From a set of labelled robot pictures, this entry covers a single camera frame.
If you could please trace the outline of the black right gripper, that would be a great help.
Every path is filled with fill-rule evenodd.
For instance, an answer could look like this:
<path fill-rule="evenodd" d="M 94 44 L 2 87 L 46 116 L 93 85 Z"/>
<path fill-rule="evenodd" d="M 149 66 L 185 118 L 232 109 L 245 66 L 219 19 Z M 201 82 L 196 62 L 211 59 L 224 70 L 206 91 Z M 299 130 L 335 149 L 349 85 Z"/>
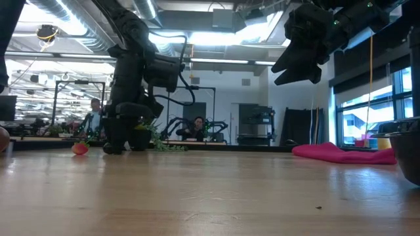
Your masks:
<path fill-rule="evenodd" d="M 289 13 L 285 24 L 285 36 L 290 45 L 271 68 L 272 73 L 285 70 L 275 79 L 275 85 L 285 85 L 298 81 L 310 81 L 317 84 L 321 80 L 322 70 L 316 64 L 325 64 L 329 53 L 325 40 L 330 33 L 333 14 L 311 3 L 302 4 Z"/>

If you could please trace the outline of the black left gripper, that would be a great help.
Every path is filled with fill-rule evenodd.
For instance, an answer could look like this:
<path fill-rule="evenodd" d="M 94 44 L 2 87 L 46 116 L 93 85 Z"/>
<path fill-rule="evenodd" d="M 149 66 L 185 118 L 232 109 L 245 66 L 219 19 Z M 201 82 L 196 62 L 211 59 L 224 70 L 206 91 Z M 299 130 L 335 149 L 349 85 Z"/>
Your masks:
<path fill-rule="evenodd" d="M 104 107 L 106 118 L 103 118 L 102 124 L 106 143 L 102 149 L 105 153 L 122 153 L 127 139 L 126 123 L 124 119 L 118 119 L 118 138 L 113 119 L 156 119 L 161 115 L 163 106 L 145 95 L 142 86 L 145 61 L 137 52 L 115 45 L 108 49 L 108 53 L 116 59 L 116 65 L 110 97 Z"/>

